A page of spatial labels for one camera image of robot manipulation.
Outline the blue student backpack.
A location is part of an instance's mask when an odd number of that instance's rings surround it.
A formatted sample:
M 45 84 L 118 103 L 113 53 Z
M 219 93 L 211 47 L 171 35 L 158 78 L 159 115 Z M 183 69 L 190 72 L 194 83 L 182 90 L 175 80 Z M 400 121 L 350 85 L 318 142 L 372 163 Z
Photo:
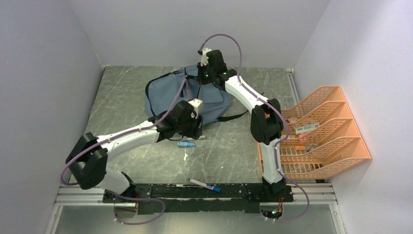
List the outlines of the blue student backpack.
M 196 77 L 196 65 L 182 67 L 149 81 L 145 87 L 145 112 L 149 117 L 162 115 L 171 106 L 184 76 L 187 83 L 179 93 L 177 102 L 190 101 L 194 98 L 203 101 L 199 114 L 203 117 L 203 125 L 215 122 L 226 122 L 242 117 L 248 110 L 232 116 L 223 116 L 230 107 L 230 94 L 215 87 L 212 83 L 200 84 Z

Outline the blue capped marker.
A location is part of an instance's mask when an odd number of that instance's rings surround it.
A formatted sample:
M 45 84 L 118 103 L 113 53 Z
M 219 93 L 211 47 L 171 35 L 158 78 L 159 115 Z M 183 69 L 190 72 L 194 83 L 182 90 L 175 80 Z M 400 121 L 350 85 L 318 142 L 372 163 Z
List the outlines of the blue capped marker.
M 200 182 L 200 181 L 195 180 L 195 179 L 193 179 L 193 178 L 189 178 L 188 181 L 189 181 L 190 183 L 192 183 L 192 184 L 195 184 L 195 185 L 198 185 L 198 186 L 201 186 L 201 187 L 210 189 L 210 190 L 212 190 L 212 191 L 214 191 L 214 192 L 217 192 L 217 193 L 220 193 L 220 192 L 221 192 L 221 188 L 220 188 L 220 187 L 214 186 L 214 185 L 212 185 L 212 184 L 207 184 L 207 183 L 204 183 L 204 182 Z

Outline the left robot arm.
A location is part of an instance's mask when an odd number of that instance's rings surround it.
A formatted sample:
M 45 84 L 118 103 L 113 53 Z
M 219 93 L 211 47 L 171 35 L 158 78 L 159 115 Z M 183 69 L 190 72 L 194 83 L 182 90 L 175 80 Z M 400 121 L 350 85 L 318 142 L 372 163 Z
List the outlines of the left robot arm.
M 111 171 L 107 162 L 140 146 L 155 144 L 175 135 L 197 139 L 202 134 L 203 101 L 180 101 L 170 112 L 162 112 L 141 124 L 118 133 L 94 136 L 86 133 L 80 137 L 66 159 L 67 169 L 81 189 L 102 188 L 115 193 L 124 203 L 135 195 L 135 183 L 123 172 Z

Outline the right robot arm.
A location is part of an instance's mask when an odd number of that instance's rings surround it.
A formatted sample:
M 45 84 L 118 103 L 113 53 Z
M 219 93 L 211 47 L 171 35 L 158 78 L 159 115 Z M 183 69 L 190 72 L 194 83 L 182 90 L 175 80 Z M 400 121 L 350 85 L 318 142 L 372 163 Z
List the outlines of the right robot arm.
M 197 65 L 201 83 L 212 83 L 228 92 L 250 112 L 250 132 L 259 143 L 263 160 L 263 196 L 269 202 L 276 201 L 286 186 L 280 167 L 280 140 L 284 130 L 280 103 L 259 94 L 237 71 L 228 69 L 220 50 L 204 48 L 198 54 L 201 55 Z

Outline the white marker pen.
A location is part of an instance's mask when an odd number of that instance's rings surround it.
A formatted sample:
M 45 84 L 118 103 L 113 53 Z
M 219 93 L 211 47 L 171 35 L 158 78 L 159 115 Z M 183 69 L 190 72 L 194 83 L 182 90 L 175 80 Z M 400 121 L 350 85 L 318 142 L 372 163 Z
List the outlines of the white marker pen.
M 199 136 L 198 138 L 187 138 L 187 141 L 194 141 L 194 140 L 200 140 L 200 139 L 206 139 L 206 136 Z

